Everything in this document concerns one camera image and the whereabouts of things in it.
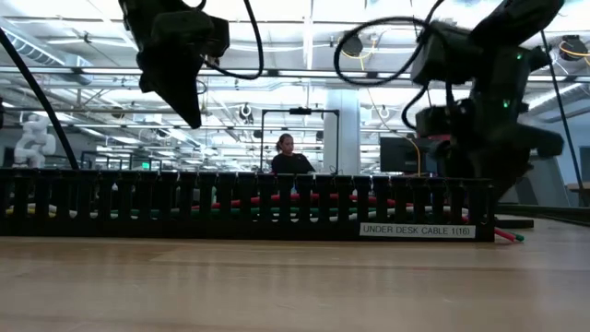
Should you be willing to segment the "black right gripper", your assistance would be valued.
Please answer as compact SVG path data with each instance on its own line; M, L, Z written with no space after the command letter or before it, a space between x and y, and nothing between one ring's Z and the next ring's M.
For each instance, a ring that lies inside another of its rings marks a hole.
M530 150L549 158L562 153L561 135L518 122L508 101L462 99L416 114L419 136L448 136L442 174L449 178L488 178L499 201L530 170ZM513 148L492 151L487 149Z

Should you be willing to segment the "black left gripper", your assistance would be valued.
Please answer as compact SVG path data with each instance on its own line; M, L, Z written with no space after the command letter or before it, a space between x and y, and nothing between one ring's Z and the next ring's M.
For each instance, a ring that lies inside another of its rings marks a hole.
M203 62L194 50L203 37L202 11L173 0L120 0L119 6L136 43L140 89L156 92L191 128L199 128L196 78Z

